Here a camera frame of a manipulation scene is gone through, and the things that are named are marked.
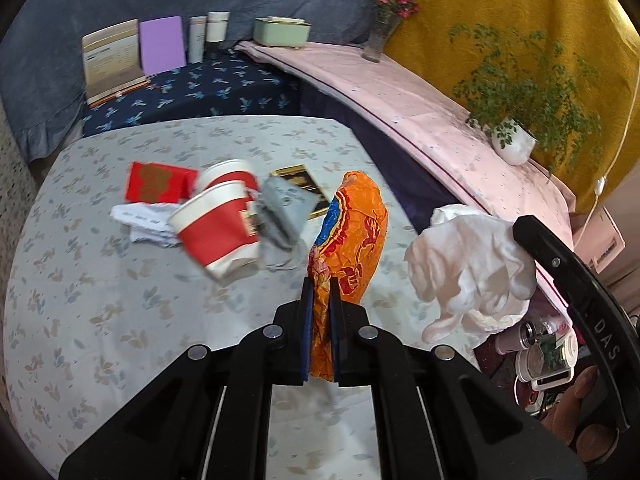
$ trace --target glass vase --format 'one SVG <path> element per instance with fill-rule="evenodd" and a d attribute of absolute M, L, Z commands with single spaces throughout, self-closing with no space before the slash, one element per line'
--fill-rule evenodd
<path fill-rule="evenodd" d="M 367 45 L 362 51 L 362 57 L 367 61 L 379 63 L 386 40 L 389 39 L 401 21 L 402 18 L 396 14 L 389 16 L 380 16 L 377 14 L 371 23 L 369 41 L 367 41 Z"/>

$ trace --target white plastic handle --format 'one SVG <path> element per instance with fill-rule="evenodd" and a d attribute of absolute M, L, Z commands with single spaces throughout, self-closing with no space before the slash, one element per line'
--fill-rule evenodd
<path fill-rule="evenodd" d="M 549 388 L 555 388 L 556 386 L 562 386 L 563 384 L 567 384 L 574 380 L 574 369 L 569 368 L 568 377 L 562 377 L 560 379 L 556 379 L 555 381 L 551 381 L 550 383 L 546 382 L 547 379 L 548 378 L 545 378 L 543 380 L 536 379 L 534 381 L 531 381 L 531 389 L 533 389 L 534 392 L 541 392 L 542 390 L 548 390 Z"/>

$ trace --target crumpled orange wrapper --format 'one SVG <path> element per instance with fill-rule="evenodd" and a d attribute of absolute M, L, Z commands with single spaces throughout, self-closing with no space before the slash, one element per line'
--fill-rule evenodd
<path fill-rule="evenodd" d="M 344 301 L 360 303 L 385 243 L 388 211 L 380 190 L 365 173 L 344 175 L 309 253 L 314 280 L 310 373 L 334 380 L 329 321 L 329 280 L 338 278 Z"/>

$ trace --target white cable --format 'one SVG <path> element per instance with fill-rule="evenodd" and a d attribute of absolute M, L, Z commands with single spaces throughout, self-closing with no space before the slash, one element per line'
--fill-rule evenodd
<path fill-rule="evenodd" d="M 594 189 L 594 192 L 595 192 L 595 195 L 596 195 L 596 200 L 593 202 L 593 206 L 591 207 L 591 210 L 589 211 L 589 214 L 587 216 L 587 220 L 584 223 L 584 225 L 582 226 L 582 229 L 580 230 L 580 235 L 578 236 L 578 241 L 574 245 L 574 249 L 578 246 L 578 244 L 582 240 L 582 235 L 584 234 L 584 231 L 587 229 L 587 225 L 589 224 L 589 220 L 591 220 L 591 216 L 593 215 L 593 212 L 596 211 L 596 206 L 598 205 L 598 199 L 599 199 L 600 195 L 602 194 L 602 192 L 604 191 L 604 187 L 605 187 L 605 185 L 607 183 L 607 177 L 609 176 L 609 173 L 613 169 L 613 166 L 615 165 L 615 163 L 618 161 L 618 157 L 620 156 L 620 152 L 622 151 L 622 145 L 625 143 L 626 133 L 629 131 L 629 124 L 631 123 L 631 117 L 633 115 L 634 106 L 636 105 L 636 98 L 638 97 L 638 86 L 639 85 L 640 85 L 640 59 L 638 60 L 638 74 L 636 75 L 636 89 L 634 90 L 634 97 L 633 97 L 633 99 L 631 99 L 631 107 L 629 108 L 629 114 L 628 114 L 628 116 L 626 116 L 625 131 L 622 133 L 622 139 L 620 140 L 620 144 L 618 145 L 618 150 L 616 151 L 616 155 L 613 157 L 613 160 L 611 161 L 611 164 L 607 168 L 607 171 L 605 171 L 604 175 L 601 176 L 596 181 L 596 185 L 595 185 L 595 189 Z"/>

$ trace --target yellow curtain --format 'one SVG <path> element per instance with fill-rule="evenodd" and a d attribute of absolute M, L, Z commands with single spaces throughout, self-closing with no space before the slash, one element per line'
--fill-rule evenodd
<path fill-rule="evenodd" d="M 513 26 L 522 33 L 546 30 L 596 66 L 602 80 L 583 94 L 587 110 L 602 118 L 600 142 L 604 156 L 598 168 L 581 155 L 574 168 L 563 166 L 556 175 L 577 196 L 577 212 L 587 212 L 594 200 L 594 184 L 609 167 L 625 127 L 636 85 L 640 38 L 617 0 L 417 0 L 418 15 L 406 20 L 390 38 L 385 53 L 453 97 L 455 83 L 477 65 L 479 54 L 463 41 L 449 43 L 449 29 L 457 23 Z M 565 63 L 570 67 L 571 56 Z M 640 107 L 636 107 L 620 157 L 609 174 L 605 194 L 631 170 L 640 155 Z"/>

